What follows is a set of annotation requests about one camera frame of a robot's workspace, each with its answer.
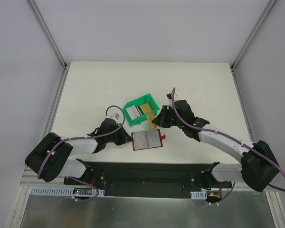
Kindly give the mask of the red leather card holder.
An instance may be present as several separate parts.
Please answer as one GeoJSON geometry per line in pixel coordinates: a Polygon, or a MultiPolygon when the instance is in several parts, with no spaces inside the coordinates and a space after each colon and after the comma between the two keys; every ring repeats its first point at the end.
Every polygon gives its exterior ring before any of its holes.
{"type": "Polygon", "coordinates": [[[140,131],[132,133],[133,150],[147,150],[152,148],[160,148],[163,146],[162,141],[166,139],[165,134],[161,134],[159,129],[140,131]]]}

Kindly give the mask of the green plastic bin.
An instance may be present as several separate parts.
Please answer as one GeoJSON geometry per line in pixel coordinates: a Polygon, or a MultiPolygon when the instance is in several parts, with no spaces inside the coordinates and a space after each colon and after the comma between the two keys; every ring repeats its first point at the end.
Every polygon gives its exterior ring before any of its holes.
{"type": "Polygon", "coordinates": [[[130,126],[140,125],[147,120],[147,114],[157,115],[159,106],[150,93],[126,103],[123,111],[130,126]]]}

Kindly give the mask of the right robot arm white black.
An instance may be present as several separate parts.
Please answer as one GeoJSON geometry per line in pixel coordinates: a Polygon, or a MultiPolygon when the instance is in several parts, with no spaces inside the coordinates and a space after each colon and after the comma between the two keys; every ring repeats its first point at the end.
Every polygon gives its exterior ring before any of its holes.
{"type": "Polygon", "coordinates": [[[210,189],[224,181],[244,182],[262,192],[279,173],[272,165],[277,162],[269,145],[227,138],[209,121],[197,117],[186,100],[176,101],[174,107],[164,105],[153,123],[162,128],[177,126],[187,137],[216,147],[237,160],[236,164],[214,162],[198,178],[201,187],[210,189]]]}

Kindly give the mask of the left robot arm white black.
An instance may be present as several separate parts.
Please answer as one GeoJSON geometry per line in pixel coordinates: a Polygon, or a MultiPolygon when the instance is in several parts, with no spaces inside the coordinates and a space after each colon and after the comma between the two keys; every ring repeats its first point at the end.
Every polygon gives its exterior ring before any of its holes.
{"type": "Polygon", "coordinates": [[[69,157],[98,153],[108,143],[120,146],[132,141],[121,124],[115,119],[105,118],[100,127],[84,137],[62,139],[56,133],[48,133],[26,157],[25,164],[45,182],[60,175],[74,177],[79,184],[85,185],[90,181],[91,173],[84,164],[71,161],[69,157]]]}

